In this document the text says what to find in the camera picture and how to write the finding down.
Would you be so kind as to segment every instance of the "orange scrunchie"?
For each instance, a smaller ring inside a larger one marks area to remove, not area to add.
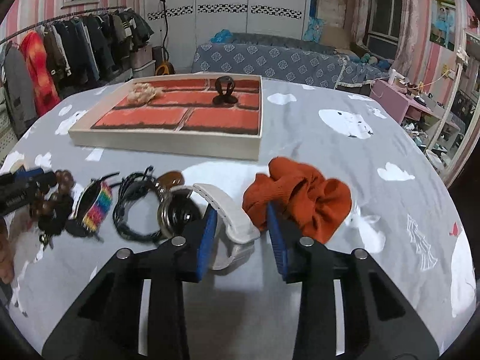
[[[270,177],[257,173],[243,195],[243,210],[260,230],[266,228],[266,204],[277,201],[297,223],[303,235],[326,243],[352,207],[350,189],[341,181],[325,179],[318,169],[285,157],[268,164]]]

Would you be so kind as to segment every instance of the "pink curtain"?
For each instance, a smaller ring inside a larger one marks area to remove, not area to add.
[[[370,9],[370,0],[355,0],[355,10],[353,12],[352,40],[359,46],[363,46],[363,37],[367,27],[368,10]]]
[[[392,68],[406,76],[419,33],[419,0],[402,0],[402,21],[397,55]]]

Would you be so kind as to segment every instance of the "white wardrobe door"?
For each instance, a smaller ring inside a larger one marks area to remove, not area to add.
[[[194,7],[195,0],[166,0],[169,34],[165,46],[170,53],[170,62],[181,72],[191,67],[196,50]],[[145,9],[148,24],[155,31],[150,45],[160,46],[165,36],[165,20],[159,14],[159,1],[145,0]]]
[[[249,0],[247,32],[301,39],[304,15],[305,0]]]
[[[223,29],[245,32],[247,4],[248,0],[197,0],[197,45],[207,43]]]

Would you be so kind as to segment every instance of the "silver rivet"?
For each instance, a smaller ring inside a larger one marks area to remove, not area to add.
[[[187,240],[185,239],[185,237],[182,237],[181,235],[177,235],[176,237],[172,238],[173,246],[182,246],[185,245],[186,242]]]
[[[365,249],[356,249],[353,254],[355,257],[357,257],[359,260],[364,260],[368,257],[368,253]]]
[[[122,249],[117,250],[117,258],[120,260],[128,259],[131,255],[131,250],[123,247]]]
[[[303,246],[311,246],[314,244],[314,240],[310,237],[302,237],[300,238],[300,244]]]

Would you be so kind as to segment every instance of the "clothes rack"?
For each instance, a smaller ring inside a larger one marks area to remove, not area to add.
[[[118,7],[103,7],[103,8],[87,9],[87,10],[78,11],[78,12],[66,13],[64,15],[53,17],[52,19],[46,19],[44,21],[39,21],[36,24],[25,27],[22,30],[13,33],[12,35],[7,36],[5,39],[0,40],[0,45],[4,44],[5,42],[8,42],[10,39],[13,39],[16,36],[18,36],[18,35],[20,35],[24,32],[27,32],[29,30],[33,30],[35,27],[38,27],[38,26],[43,26],[45,24],[49,24],[49,23],[52,23],[52,22],[57,21],[57,20],[65,19],[67,17],[75,17],[75,16],[78,16],[78,15],[83,15],[83,14],[86,14],[86,13],[93,13],[93,12],[104,12],[104,11],[108,11],[108,10],[111,10],[111,9],[127,9],[127,7],[125,5],[119,5]]]

